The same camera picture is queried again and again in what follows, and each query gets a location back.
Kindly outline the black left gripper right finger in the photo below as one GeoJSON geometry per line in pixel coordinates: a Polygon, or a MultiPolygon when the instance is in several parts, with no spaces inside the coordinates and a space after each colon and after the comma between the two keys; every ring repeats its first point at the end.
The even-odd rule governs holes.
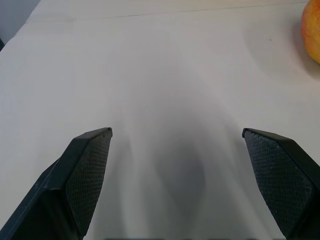
{"type": "Polygon", "coordinates": [[[320,167],[292,139],[244,128],[259,191],[286,239],[320,238],[320,167]]]}

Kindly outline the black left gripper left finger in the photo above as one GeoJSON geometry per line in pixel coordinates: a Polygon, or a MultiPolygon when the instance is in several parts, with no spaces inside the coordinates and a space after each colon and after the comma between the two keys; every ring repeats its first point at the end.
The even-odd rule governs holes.
{"type": "Polygon", "coordinates": [[[82,240],[102,190],[112,128],[75,137],[0,230],[2,240],[82,240]]]}

